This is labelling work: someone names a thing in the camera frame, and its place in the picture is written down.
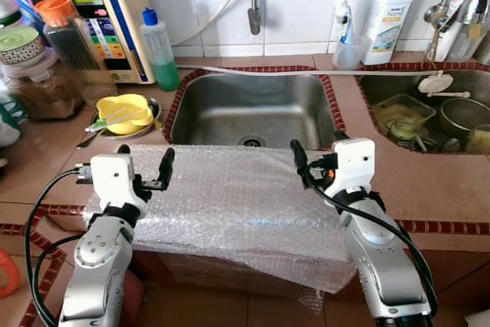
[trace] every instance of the kitchen counter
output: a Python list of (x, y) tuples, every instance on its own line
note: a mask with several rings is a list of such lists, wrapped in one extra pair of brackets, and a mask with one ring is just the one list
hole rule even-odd
[[(392, 61), (414, 63), (421, 61), (421, 57), (421, 53), (399, 53)], [(185, 58), (178, 63), (215, 67), (306, 65), (330, 70), (332, 56)], [(183, 77), (190, 71), (179, 73)], [(332, 76), (331, 82), (348, 135), (376, 142), (373, 189), (381, 193), (389, 215), (402, 220), (423, 249), (490, 251), (490, 236), (478, 235), (479, 227), (473, 224), (490, 223), (490, 156), (423, 155), (402, 149), (377, 131), (356, 79)], [(119, 92), (156, 98), (162, 105), (162, 122), (175, 96), (155, 85), (120, 86)], [(123, 143), (98, 138), (90, 147), (76, 150), (92, 114), (92, 110), (85, 109), (71, 119), (23, 124), (19, 142), (0, 151), (0, 156), (9, 160), (5, 176), (0, 179), (0, 218), (15, 217), (17, 212), (24, 216), (26, 211), (20, 211), (20, 206), (23, 210), (32, 206), (43, 186), (58, 172), (72, 168), (75, 163), (87, 162), (96, 154), (114, 152)], [(141, 138), (124, 143), (161, 145), (166, 141), (162, 132), (153, 129)], [(92, 193), (91, 186), (75, 185), (72, 178), (66, 179), (47, 196), (47, 214), (60, 226), (74, 230), (70, 228), (74, 223), (66, 217), (79, 216)], [(434, 234), (466, 231), (473, 235)]]

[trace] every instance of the plate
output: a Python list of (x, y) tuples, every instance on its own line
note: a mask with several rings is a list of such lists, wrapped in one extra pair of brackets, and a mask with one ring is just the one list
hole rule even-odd
[[(158, 119), (160, 117), (160, 114), (162, 113), (162, 107), (160, 106), (160, 103), (155, 100), (153, 97), (147, 98), (148, 100), (148, 105), (150, 106), (150, 109), (152, 109), (153, 113), (153, 118)], [(99, 119), (99, 113), (95, 113), (92, 116), (92, 119), (90, 120), (91, 124), (94, 124), (96, 120)], [(118, 134), (112, 133), (110, 130), (106, 129), (102, 131), (102, 133), (99, 134), (100, 137), (103, 137), (105, 139), (126, 139), (126, 138), (137, 138), (144, 136), (146, 133), (148, 133), (150, 130), (152, 130), (152, 127), (155, 124), (150, 124), (149, 126), (143, 126), (139, 131), (131, 133), (131, 134), (125, 134), (123, 136), (120, 136)]]

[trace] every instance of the orange lid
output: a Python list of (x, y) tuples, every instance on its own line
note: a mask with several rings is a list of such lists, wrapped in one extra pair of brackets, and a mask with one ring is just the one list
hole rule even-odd
[(68, 18), (77, 15), (77, 10), (71, 0), (43, 0), (34, 6), (43, 21), (51, 27), (68, 25)]

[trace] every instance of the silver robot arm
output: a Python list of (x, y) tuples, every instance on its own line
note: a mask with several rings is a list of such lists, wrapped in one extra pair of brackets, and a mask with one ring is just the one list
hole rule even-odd
[[(316, 185), (338, 203), (368, 213), (399, 230), (396, 222), (369, 195), (374, 175), (373, 141), (342, 137), (334, 144), (331, 154), (311, 164), (307, 163), (299, 142), (292, 141), (291, 147), (305, 188)], [(314, 179), (309, 174), (311, 168), (319, 170), (322, 178)], [(333, 206), (331, 201), (325, 203)], [(364, 296), (377, 325), (431, 326), (426, 292), (399, 238), (373, 221), (337, 210), (345, 231), (346, 247), (358, 265)]]
[(103, 213), (94, 215), (76, 246), (75, 270), (64, 295), (60, 327), (117, 327), (134, 227), (145, 216), (150, 191), (164, 191), (172, 176), (173, 149), (162, 159), (160, 176), (142, 181), (134, 173), (129, 148), (123, 148), (115, 155), (93, 157), (90, 170), (80, 178), (82, 184), (93, 184)]

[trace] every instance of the dish soap bottle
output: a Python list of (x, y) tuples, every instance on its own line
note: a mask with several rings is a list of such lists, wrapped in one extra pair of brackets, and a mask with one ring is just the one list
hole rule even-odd
[(362, 62), (388, 63), (413, 0), (373, 0), (363, 34), (367, 37)]
[(156, 12), (149, 8), (143, 11), (143, 21), (145, 24), (141, 25), (141, 33), (156, 81), (162, 90), (175, 91), (180, 87), (181, 81), (168, 38), (167, 26), (164, 21), (157, 18)]

